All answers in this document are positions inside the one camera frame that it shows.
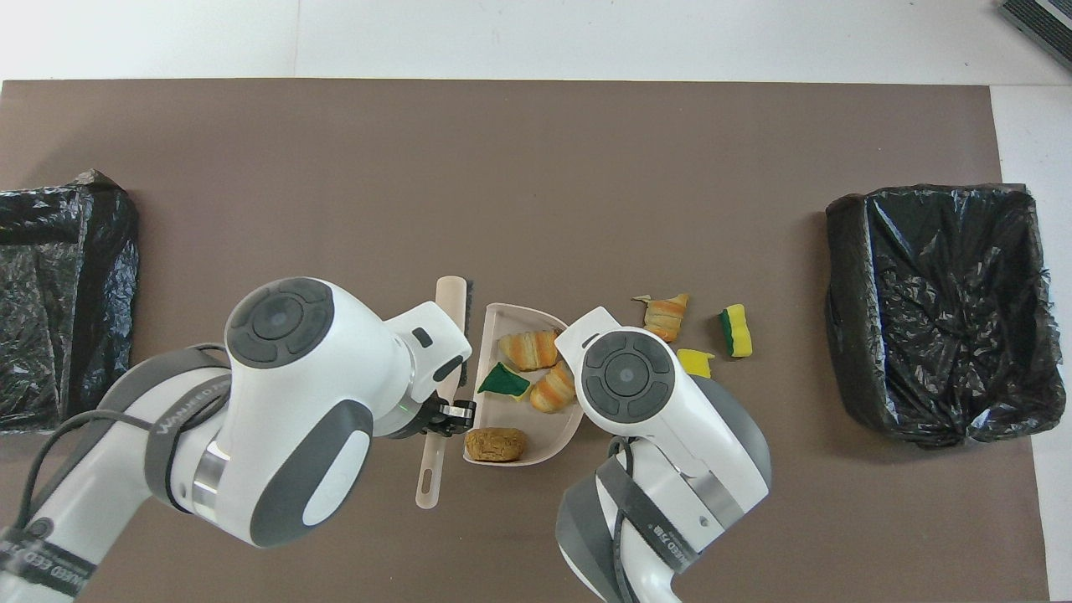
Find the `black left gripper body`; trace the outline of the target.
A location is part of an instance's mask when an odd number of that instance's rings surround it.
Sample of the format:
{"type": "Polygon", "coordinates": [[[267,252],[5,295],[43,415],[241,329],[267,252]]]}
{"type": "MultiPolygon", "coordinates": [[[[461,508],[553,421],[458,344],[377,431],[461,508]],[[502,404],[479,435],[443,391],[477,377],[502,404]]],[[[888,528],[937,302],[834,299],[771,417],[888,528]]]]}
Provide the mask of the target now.
{"type": "Polygon", "coordinates": [[[405,439],[417,433],[428,435],[429,432],[440,436],[447,435],[448,421],[444,408],[448,408],[449,402],[433,393],[422,402],[416,415],[405,427],[399,429],[399,438],[405,439]]]}

